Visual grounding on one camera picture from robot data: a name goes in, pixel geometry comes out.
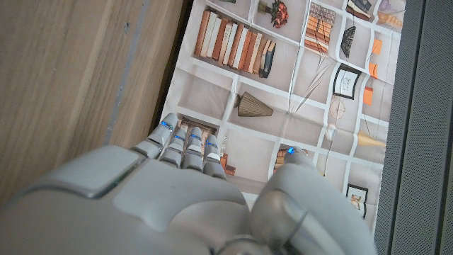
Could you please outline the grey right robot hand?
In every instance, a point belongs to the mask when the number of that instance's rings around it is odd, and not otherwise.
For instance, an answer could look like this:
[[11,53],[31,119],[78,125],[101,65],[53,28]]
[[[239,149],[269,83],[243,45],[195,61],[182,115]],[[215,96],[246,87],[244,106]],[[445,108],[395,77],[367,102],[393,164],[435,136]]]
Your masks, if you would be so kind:
[[301,148],[248,205],[216,137],[177,122],[170,113],[135,147],[101,147],[30,184],[1,209],[1,253],[376,253],[357,210]]

